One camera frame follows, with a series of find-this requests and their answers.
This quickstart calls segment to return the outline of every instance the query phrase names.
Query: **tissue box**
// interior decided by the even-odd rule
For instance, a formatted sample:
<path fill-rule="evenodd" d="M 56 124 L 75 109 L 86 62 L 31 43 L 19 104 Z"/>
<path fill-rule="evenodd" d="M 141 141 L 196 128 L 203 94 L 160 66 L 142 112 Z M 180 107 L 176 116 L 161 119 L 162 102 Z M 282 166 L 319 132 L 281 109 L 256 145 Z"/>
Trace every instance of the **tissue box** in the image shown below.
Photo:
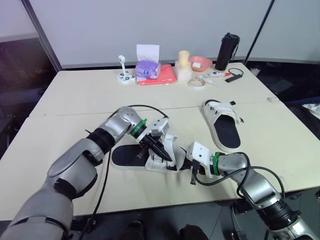
<path fill-rule="evenodd" d="M 157 79 L 160 73 L 160 62 L 142 60 L 138 61 L 135 66 L 136 81 L 144 81 L 146 79 Z"/>

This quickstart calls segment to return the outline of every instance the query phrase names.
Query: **silver arm segment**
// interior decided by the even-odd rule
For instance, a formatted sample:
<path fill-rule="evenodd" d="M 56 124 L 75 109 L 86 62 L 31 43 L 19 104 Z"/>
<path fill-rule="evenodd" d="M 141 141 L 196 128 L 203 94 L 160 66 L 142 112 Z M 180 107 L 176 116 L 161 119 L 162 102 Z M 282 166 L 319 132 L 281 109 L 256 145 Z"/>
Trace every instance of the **silver arm segment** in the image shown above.
<path fill-rule="evenodd" d="M 237 170 L 235 166 L 238 166 L 238 169 L 246 167 L 246 157 L 243 153 L 219 156 L 217 164 L 219 172 L 222 176 L 227 176 Z M 244 172 L 240 172 L 230 178 L 240 184 L 244 176 Z M 267 225 L 268 231 L 274 239 L 294 240 L 303 236 L 304 239 L 319 240 L 301 216 L 291 210 L 277 190 L 260 173 L 249 169 L 248 177 L 241 191 Z"/>
<path fill-rule="evenodd" d="M 74 144 L 52 164 L 42 187 L 24 203 L 0 239 L 67 239 L 73 218 L 72 200 L 95 184 L 95 166 L 140 121 L 135 110 L 122 107 L 87 138 Z"/>
<path fill-rule="evenodd" d="M 237 152 L 228 155 L 213 155 L 205 146 L 193 142 L 187 150 L 186 157 L 193 162 L 193 173 L 197 173 L 199 164 L 204 168 L 205 175 L 230 175 L 234 171 L 247 167 L 247 156 Z M 294 212 L 282 199 L 272 184 L 260 173 L 248 170 L 248 176 L 241 192 L 253 209 L 268 227 L 268 231 L 276 240 L 304 239 L 319 240 L 297 212 Z M 245 171 L 232 175 L 230 178 L 238 185 L 245 177 Z"/>

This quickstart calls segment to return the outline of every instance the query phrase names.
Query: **table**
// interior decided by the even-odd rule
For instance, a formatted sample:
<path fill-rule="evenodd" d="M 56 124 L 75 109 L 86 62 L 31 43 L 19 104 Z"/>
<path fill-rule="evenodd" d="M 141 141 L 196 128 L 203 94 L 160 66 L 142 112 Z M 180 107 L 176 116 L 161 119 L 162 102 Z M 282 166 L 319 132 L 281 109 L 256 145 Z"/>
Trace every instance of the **table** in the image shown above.
<path fill-rule="evenodd" d="M 208 99 L 258 103 L 275 97 L 242 63 L 230 63 L 228 68 L 242 69 L 243 77 L 231 83 L 224 81 L 227 77 L 222 77 L 215 80 L 217 87 L 208 84 L 201 90 L 190 88 L 186 82 L 123 85 L 116 80 L 121 69 L 60 71 L 30 117 L 112 113 L 122 106 L 134 104 L 147 104 L 159 109 L 200 107 Z"/>
<path fill-rule="evenodd" d="M 320 185 L 319 141 L 283 103 L 240 103 L 234 106 L 234 110 L 244 119 L 244 123 L 237 126 L 241 139 L 239 151 L 247 153 L 252 165 L 275 171 L 286 191 Z M 191 142 L 198 141 L 212 152 L 219 151 L 202 117 L 201 107 L 166 109 L 165 113 L 169 116 L 170 132 L 178 135 L 178 145 L 186 148 Z M 138 114 L 147 118 L 148 122 L 162 117 L 154 110 L 139 110 Z M 84 129 L 94 130 L 109 115 L 96 113 L 27 118 L 0 160 L 0 220 L 11 220 L 25 200 L 42 185 L 52 162 L 73 143 L 88 135 Z M 117 146 L 134 143 L 134 138 L 127 135 Z M 97 167 L 99 178 L 94 187 L 85 196 L 73 201 L 75 215 L 91 214 L 94 210 L 107 159 L 105 157 L 103 164 Z M 280 190 L 272 175 L 261 173 Z M 190 170 L 181 174 L 165 174 L 111 167 L 98 213 L 237 197 L 237 186 L 230 179 L 210 187 L 193 186 L 190 179 Z"/>

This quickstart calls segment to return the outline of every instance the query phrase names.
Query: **black cable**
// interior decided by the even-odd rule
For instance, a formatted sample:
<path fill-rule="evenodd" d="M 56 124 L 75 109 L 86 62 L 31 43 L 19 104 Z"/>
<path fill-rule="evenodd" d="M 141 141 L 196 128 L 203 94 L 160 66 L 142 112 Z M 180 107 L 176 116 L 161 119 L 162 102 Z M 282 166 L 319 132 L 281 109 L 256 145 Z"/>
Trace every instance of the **black cable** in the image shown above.
<path fill-rule="evenodd" d="M 201 184 L 201 185 L 204 185 L 204 186 L 213 186 L 213 185 L 216 185 L 216 184 L 218 184 L 218 183 L 221 183 L 222 181 L 224 181 L 224 180 L 232 177 L 232 176 L 235 175 L 235 174 L 238 174 L 238 173 L 240 173 L 240 172 L 242 172 L 242 171 L 245 171 L 246 169 L 247 169 L 247 167 L 238 169 L 238 170 L 236 170 L 236 171 L 233 171 L 233 172 L 230 173 L 229 175 L 224 176 L 224 177 L 222 177 L 222 178 L 220 178 L 220 179 L 218 179 L 218 180 L 216 180 L 216 181 L 212 181 L 212 182 L 203 182 L 203 181 L 199 180 L 198 177 L 197 177 L 197 174 L 193 174 L 193 177 L 194 177 L 194 179 L 195 179 L 199 184 Z M 249 169 L 260 169 L 260 170 L 265 170 L 265 171 L 271 173 L 271 174 L 277 179 L 277 181 L 279 182 L 279 185 L 280 185 L 280 188 L 281 188 L 282 198 L 285 199 L 285 187 L 284 187 L 284 185 L 283 185 L 280 177 L 278 177 L 278 175 L 277 175 L 274 171 L 272 171 L 272 170 L 270 170 L 270 169 L 268 169 L 268 168 L 266 168 L 266 167 L 263 167 L 263 166 L 250 166 Z"/>
<path fill-rule="evenodd" d="M 243 196 L 242 194 L 240 194 L 240 190 L 242 189 L 245 181 L 247 180 L 248 178 L 248 175 L 249 175 L 249 169 L 251 167 L 251 164 L 250 164 L 250 160 L 249 160 L 249 157 L 247 156 L 247 154 L 245 154 L 244 152 L 240 152 L 240 154 L 244 155 L 245 156 L 245 159 L 246 159 L 246 168 L 245 168 L 245 174 L 244 174 L 244 178 L 242 179 L 242 181 L 240 182 L 240 184 L 238 185 L 238 187 L 236 188 L 236 194 L 240 197 L 240 198 L 245 198 L 245 196 Z"/>
<path fill-rule="evenodd" d="M 228 69 L 228 72 L 229 72 L 229 73 L 231 73 L 233 76 L 235 76 L 235 75 L 237 75 L 237 74 L 235 74 L 235 73 L 231 72 L 231 71 L 230 71 L 231 69 L 236 69 L 236 70 L 240 71 L 240 72 L 241 72 L 241 76 L 243 76 L 243 75 L 244 75 L 244 71 L 242 71 L 242 70 L 241 70 L 241 69 L 239 69 L 239 68 L 232 67 L 232 68 L 229 68 L 229 69 Z"/>
<path fill-rule="evenodd" d="M 286 193 L 285 193 L 285 187 L 284 184 L 282 183 L 280 177 L 272 170 L 270 170 L 269 168 L 263 167 L 263 166 L 251 166 L 250 169 L 261 169 L 261 170 L 265 170 L 269 173 L 271 173 L 279 182 L 280 188 L 281 188 L 281 196 L 283 199 L 285 199 L 286 197 Z"/>
<path fill-rule="evenodd" d="M 264 240 L 268 240 L 268 237 L 269 237 L 269 231 L 267 229 L 267 230 L 265 230 Z"/>
<path fill-rule="evenodd" d="M 267 20 L 267 17 L 268 17 L 268 15 L 269 15 L 270 10 L 271 10 L 271 8 L 272 8 L 272 6 L 273 6 L 274 3 L 275 3 L 275 0 L 271 0 L 271 2 L 270 2 L 270 4 L 269 4 L 269 7 L 268 7 L 268 9 L 266 10 L 266 13 L 265 13 L 265 15 L 264 15 L 264 17 L 263 17 L 263 20 L 262 20 L 262 22 L 261 22 L 261 25 L 260 25 L 258 31 L 256 32 L 256 35 L 255 35 L 254 40 L 253 40 L 253 42 L 252 42 L 252 44 L 251 44 L 251 46 L 250 46 L 250 49 L 249 49 L 248 53 L 246 54 L 245 59 L 243 60 L 243 65 L 246 65 L 246 64 L 247 64 L 248 58 L 249 58 L 249 56 L 250 56 L 250 54 L 251 54 L 251 51 L 252 51 L 252 49 L 254 48 L 254 46 L 255 46 L 255 44 L 256 44 L 256 41 L 257 41 L 257 39 L 258 39 L 258 37 L 259 37 L 259 35 L 260 35 L 260 32 L 261 32 L 263 26 L 265 25 L 265 22 L 266 22 L 266 20 Z"/>
<path fill-rule="evenodd" d="M 233 230 L 237 231 L 236 226 L 235 226 L 235 222 L 234 222 L 234 217 L 233 217 L 232 204 L 230 204 L 229 207 L 230 207 L 230 217 L 231 217 L 232 227 L 233 227 Z"/>
<path fill-rule="evenodd" d="M 143 105 L 143 104 L 134 104 L 134 105 L 129 105 L 127 107 L 131 107 L 131 108 L 144 107 L 144 108 L 153 109 L 153 110 L 156 110 L 157 112 L 161 113 L 164 118 L 167 118 L 167 119 L 169 118 L 163 111 L 159 110 L 158 108 L 156 108 L 154 106 Z M 116 111 L 114 111 L 108 118 L 111 118 L 112 116 L 114 116 L 118 112 L 118 110 L 119 110 L 119 108 Z"/>
<path fill-rule="evenodd" d="M 100 206 L 100 203 L 101 203 L 101 200 L 102 200 L 102 197 L 104 195 L 105 188 L 106 188 L 106 185 L 107 185 L 107 179 L 108 179 L 108 173 L 109 173 L 109 165 L 110 165 L 110 161 L 111 161 L 111 150 L 112 149 L 110 149 L 110 151 L 109 151 L 108 163 L 107 163 L 107 166 L 106 166 L 106 172 L 105 172 L 105 176 L 104 176 L 103 186 L 102 186 L 102 190 L 101 190 L 98 202 L 96 203 L 94 211 L 93 211 L 90 219 L 88 220 L 88 222 L 84 226 L 84 228 L 83 228 L 83 230 L 81 232 L 81 235 L 80 235 L 78 240 L 82 240 L 84 238 L 85 234 L 87 233 L 88 227 L 92 224 L 92 222 L 93 222 L 93 220 L 94 220 L 94 218 L 95 218 L 95 216 L 97 214 L 98 208 Z"/>

